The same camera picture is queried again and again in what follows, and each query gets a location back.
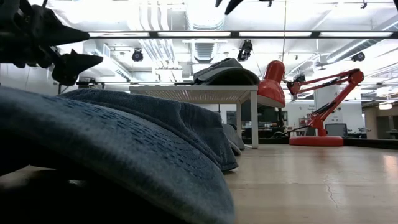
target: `floor crack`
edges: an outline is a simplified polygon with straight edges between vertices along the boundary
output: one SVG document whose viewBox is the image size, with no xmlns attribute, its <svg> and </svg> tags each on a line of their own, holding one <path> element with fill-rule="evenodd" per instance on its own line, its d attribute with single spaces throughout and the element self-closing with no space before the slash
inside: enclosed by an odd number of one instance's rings
<svg viewBox="0 0 398 224">
<path fill-rule="evenodd" d="M 335 203 L 336 208 L 338 208 L 337 202 L 335 201 L 335 199 L 333 199 L 333 193 L 330 191 L 330 186 L 327 183 L 325 183 L 325 185 L 328 187 L 328 191 L 330 193 L 329 195 L 330 199 Z"/>
</svg>

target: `red desk lamp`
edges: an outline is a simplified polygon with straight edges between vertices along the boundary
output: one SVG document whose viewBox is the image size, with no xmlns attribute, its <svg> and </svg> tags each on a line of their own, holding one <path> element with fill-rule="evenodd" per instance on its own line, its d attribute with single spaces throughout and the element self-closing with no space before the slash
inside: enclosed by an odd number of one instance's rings
<svg viewBox="0 0 398 224">
<path fill-rule="evenodd" d="M 285 65 L 282 62 L 275 60 L 269 63 L 257 91 L 257 101 L 260 104 L 276 108 L 285 107 L 285 94 L 280 86 L 284 75 Z"/>
<path fill-rule="evenodd" d="M 301 86 L 316 83 L 329 78 L 335 78 L 334 80 L 324 83 L 319 86 L 300 90 Z M 311 114 L 311 121 L 308 126 L 318 129 L 318 136 L 296 136 L 290 137 L 289 144 L 294 146 L 342 146 L 343 138 L 340 136 L 327 136 L 327 131 L 323 126 L 323 122 L 331 114 L 336 107 L 348 96 L 348 94 L 354 90 L 354 88 L 364 79 L 363 72 L 359 69 L 350 70 L 348 72 L 342 72 L 337 75 L 330 75 L 328 77 L 318 78 L 307 82 L 287 82 L 287 88 L 290 90 L 292 95 L 304 93 L 310 90 L 317 90 L 330 85 L 339 85 L 343 82 L 348 82 L 348 86 L 340 92 L 340 94 L 331 102 L 325 106 L 317 109 Z"/>
</svg>

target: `computer monitor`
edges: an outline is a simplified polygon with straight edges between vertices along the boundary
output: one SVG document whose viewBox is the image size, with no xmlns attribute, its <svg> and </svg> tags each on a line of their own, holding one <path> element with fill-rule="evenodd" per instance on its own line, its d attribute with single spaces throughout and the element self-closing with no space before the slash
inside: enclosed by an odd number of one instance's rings
<svg viewBox="0 0 398 224">
<path fill-rule="evenodd" d="M 348 137 L 347 124 L 326 124 L 328 136 Z"/>
</svg>

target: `lamp base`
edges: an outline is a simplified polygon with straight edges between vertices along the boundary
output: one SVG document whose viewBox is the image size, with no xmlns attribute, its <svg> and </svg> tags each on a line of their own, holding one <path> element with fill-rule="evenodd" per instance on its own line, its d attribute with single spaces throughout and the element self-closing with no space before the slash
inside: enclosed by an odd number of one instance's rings
<svg viewBox="0 0 398 224">
<path fill-rule="evenodd" d="M 290 137 L 291 146 L 343 146 L 340 136 L 294 136 Z"/>
</svg>

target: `white table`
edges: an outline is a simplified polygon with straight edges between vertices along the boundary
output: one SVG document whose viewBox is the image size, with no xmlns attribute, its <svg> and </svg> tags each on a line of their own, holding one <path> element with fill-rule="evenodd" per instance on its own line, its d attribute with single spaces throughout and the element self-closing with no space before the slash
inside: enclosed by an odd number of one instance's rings
<svg viewBox="0 0 398 224">
<path fill-rule="evenodd" d="M 132 94 L 197 104 L 236 104 L 236 126 L 242 137 L 241 105 L 251 100 L 252 148 L 259 145 L 257 86 L 130 86 Z"/>
</svg>

